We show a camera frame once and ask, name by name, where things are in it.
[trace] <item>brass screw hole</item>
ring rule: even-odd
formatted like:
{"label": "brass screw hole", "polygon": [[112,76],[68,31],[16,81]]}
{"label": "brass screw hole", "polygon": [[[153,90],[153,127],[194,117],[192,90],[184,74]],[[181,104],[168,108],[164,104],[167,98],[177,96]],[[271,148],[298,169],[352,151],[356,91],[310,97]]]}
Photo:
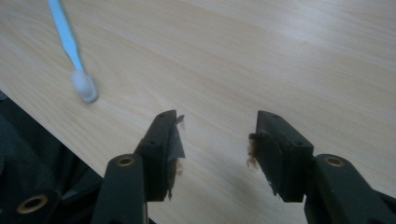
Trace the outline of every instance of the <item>brass screw hole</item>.
{"label": "brass screw hole", "polygon": [[19,214],[29,214],[37,211],[41,207],[43,207],[47,202],[49,198],[45,194],[37,195],[34,197],[31,197],[18,205],[17,207],[17,212]]}
{"label": "brass screw hole", "polygon": [[134,158],[133,157],[124,157],[121,158],[117,161],[118,166],[129,166],[132,163],[134,163]]}
{"label": "brass screw hole", "polygon": [[335,157],[326,157],[324,160],[328,164],[335,166],[335,167],[343,167],[344,166],[344,162],[335,158]]}

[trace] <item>white plastic stick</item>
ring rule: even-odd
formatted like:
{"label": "white plastic stick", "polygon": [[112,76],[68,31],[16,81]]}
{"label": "white plastic stick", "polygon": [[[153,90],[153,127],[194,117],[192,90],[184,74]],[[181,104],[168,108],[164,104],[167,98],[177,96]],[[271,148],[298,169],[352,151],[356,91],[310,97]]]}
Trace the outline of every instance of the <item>white plastic stick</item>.
{"label": "white plastic stick", "polygon": [[97,99],[97,91],[93,85],[92,78],[85,74],[81,61],[78,56],[78,48],[73,34],[67,23],[64,10],[62,9],[59,0],[48,0],[49,10],[55,22],[59,37],[61,38],[64,51],[69,56],[76,71],[72,73],[72,80],[75,90],[79,93],[82,100],[86,103],[91,103]]}

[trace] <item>light wood tabletop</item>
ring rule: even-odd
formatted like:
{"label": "light wood tabletop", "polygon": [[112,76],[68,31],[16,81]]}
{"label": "light wood tabletop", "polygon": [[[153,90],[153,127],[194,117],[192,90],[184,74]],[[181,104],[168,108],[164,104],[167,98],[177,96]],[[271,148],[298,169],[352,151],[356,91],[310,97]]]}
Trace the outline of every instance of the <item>light wood tabletop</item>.
{"label": "light wood tabletop", "polygon": [[247,168],[257,111],[396,197],[396,2],[63,0],[99,98],[73,90],[47,1],[0,0],[0,90],[103,175],[154,117],[186,153],[158,223],[306,223]]}

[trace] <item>wooden table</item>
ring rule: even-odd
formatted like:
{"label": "wooden table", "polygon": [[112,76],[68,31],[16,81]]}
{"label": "wooden table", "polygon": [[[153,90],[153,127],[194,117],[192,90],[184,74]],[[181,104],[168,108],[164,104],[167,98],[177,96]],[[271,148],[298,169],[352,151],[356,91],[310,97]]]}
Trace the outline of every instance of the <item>wooden table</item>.
{"label": "wooden table", "polygon": [[46,1],[0,0],[0,90],[100,175],[155,115],[186,116],[159,223],[305,223],[247,168],[257,111],[396,196],[396,3],[63,0],[99,99],[83,103]]}

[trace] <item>light blue handle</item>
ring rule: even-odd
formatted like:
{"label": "light blue handle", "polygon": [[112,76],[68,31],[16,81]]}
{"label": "light blue handle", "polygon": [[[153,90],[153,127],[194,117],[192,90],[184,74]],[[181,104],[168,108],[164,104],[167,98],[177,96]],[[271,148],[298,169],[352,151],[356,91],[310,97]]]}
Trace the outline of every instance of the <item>light blue handle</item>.
{"label": "light blue handle", "polygon": [[59,37],[61,38],[62,46],[64,46],[64,51],[66,51],[75,69],[84,71],[81,61],[79,60],[76,41],[67,23],[61,3],[59,0],[48,0],[48,2],[49,10],[55,22],[56,29],[58,30]]}

